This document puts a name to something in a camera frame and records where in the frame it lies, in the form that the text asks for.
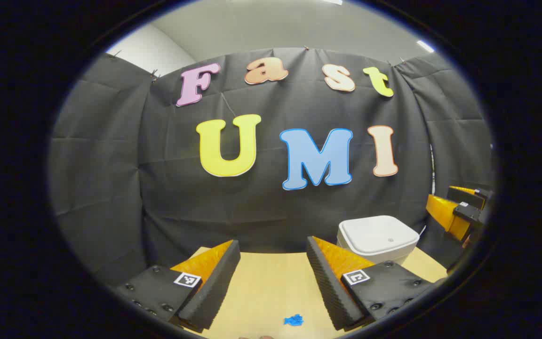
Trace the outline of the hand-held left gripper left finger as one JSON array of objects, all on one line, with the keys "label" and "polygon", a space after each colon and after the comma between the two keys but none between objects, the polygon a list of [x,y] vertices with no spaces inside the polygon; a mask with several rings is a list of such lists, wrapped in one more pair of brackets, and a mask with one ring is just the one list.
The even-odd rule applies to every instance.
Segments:
[{"label": "hand-held left gripper left finger", "polygon": [[230,240],[172,267],[153,265],[114,291],[150,318],[201,333],[219,313],[239,260],[239,242]]}]

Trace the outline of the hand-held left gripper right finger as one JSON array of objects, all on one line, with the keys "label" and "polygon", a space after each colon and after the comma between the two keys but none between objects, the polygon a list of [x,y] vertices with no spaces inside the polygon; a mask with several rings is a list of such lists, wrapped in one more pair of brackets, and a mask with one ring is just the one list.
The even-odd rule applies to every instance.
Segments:
[{"label": "hand-held left gripper right finger", "polygon": [[389,317],[436,286],[394,260],[373,263],[315,236],[307,237],[307,258],[336,330]]}]

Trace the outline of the white desktop garbage bin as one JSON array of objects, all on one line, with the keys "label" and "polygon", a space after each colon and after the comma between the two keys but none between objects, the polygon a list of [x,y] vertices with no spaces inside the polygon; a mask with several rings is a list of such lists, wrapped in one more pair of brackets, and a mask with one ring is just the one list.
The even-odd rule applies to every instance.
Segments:
[{"label": "white desktop garbage bin", "polygon": [[378,215],[340,222],[336,244],[370,262],[391,260],[402,264],[419,238],[415,230],[396,217]]}]

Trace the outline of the wooden desktop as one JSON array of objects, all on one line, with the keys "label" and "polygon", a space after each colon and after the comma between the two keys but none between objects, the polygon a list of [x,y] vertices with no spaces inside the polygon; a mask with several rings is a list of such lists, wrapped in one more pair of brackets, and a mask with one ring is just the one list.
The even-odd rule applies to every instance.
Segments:
[{"label": "wooden desktop", "polygon": [[[302,326],[284,318],[303,316]],[[307,254],[242,252],[207,339],[335,339]]]}]

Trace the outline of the black backdrop cloth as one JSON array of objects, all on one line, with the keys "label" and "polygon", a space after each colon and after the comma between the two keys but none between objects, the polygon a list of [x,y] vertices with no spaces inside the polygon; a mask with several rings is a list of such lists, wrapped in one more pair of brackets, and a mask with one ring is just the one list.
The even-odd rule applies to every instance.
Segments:
[{"label": "black backdrop cloth", "polygon": [[[349,129],[352,181],[284,190],[286,129],[322,148]],[[324,49],[267,48],[152,80],[103,54],[79,77],[52,131],[48,171],[62,234],[89,272],[120,285],[200,247],[293,253],[335,242],[340,222],[391,215],[451,266],[460,251],[426,212],[450,186],[493,187],[483,104],[437,54],[393,66]]]}]

